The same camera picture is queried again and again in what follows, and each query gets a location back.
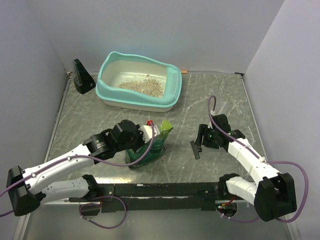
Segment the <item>black bag clip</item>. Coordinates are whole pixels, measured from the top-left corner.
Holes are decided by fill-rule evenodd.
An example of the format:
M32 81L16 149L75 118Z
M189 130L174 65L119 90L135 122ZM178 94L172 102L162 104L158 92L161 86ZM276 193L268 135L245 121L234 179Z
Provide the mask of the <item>black bag clip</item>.
M194 158L198 160L200 158L200 153L202 152L201 146L196 145L195 141L190 141L190 145L194 154Z

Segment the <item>green litter bag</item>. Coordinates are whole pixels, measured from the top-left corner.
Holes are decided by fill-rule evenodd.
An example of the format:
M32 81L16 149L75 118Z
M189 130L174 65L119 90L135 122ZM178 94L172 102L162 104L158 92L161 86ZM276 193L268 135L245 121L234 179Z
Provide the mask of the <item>green litter bag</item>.
M148 153L144 156L142 160L140 160L138 163L130 165L130 169L136 169L142 166L145 166L147 164L150 164L157 160L160 156L162 156L165 152L165 141L170 134L170 132L173 130L173 125L168 120L163 120L160 127L155 126L156 130L158 130L159 135L155 137L154 142L148 151ZM138 160L148 149L149 142L146 143L144 146L139 148L136 152L134 152L131 149L128 149L125 151L125 163L130 164Z

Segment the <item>clear plastic scoop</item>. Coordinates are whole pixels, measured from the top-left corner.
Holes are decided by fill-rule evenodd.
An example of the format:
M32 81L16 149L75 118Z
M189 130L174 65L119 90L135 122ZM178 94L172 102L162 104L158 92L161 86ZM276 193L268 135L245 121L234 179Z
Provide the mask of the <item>clear plastic scoop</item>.
M220 104L219 106L219 110L218 110L218 114L225 114L226 116L228 115L228 103L227 102L223 102Z

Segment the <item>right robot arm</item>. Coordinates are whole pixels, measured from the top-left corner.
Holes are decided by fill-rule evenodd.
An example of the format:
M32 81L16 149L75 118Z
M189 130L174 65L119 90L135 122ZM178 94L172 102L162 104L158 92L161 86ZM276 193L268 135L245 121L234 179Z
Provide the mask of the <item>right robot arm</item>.
M231 129L225 114L211 111L209 117L210 123L201 123L196 140L190 142L195 159L199 159L203 147L223 148L252 178L249 182L237 173L223 175L218 181L220 197L230 199L235 196L246 200L265 222L295 212L297 200L293 177L267 163L240 130Z

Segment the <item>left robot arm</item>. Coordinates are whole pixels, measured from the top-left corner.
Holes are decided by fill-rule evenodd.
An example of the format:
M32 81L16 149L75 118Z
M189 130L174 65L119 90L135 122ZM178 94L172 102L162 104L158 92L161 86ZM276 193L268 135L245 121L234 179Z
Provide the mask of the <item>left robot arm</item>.
M68 197L95 200L99 188L93 176L85 175L68 181L59 181L59 178L98 163L115 166L116 163L110 159L116 153L151 146L157 134L153 124L139 125L125 119L46 163L26 169L20 166L11 168L4 190L11 202L11 212L17 217L24 216L43 203Z

